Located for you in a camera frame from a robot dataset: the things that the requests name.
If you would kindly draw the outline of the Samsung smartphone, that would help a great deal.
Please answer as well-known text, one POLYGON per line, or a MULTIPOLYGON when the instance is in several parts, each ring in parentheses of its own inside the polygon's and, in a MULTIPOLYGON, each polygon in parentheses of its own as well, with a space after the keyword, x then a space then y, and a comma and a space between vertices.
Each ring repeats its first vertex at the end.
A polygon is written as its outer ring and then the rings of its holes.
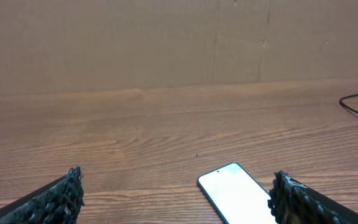
POLYGON ((275 224, 270 195, 238 163, 198 177, 199 188, 224 223, 275 224))

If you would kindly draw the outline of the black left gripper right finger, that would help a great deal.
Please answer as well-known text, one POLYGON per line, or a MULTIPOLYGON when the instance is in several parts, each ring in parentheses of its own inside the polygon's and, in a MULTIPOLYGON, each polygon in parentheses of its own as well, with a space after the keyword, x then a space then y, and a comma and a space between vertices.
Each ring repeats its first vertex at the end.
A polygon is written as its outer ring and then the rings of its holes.
POLYGON ((358 224, 358 213, 293 179, 275 173, 268 207, 277 223, 358 224))

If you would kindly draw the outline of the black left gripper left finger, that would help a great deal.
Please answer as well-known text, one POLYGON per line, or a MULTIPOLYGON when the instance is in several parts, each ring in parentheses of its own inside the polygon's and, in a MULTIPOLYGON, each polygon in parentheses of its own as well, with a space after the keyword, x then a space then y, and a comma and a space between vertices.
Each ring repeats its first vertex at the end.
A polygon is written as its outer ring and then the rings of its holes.
POLYGON ((75 224, 83 201, 81 167, 0 208, 1 224, 75 224))

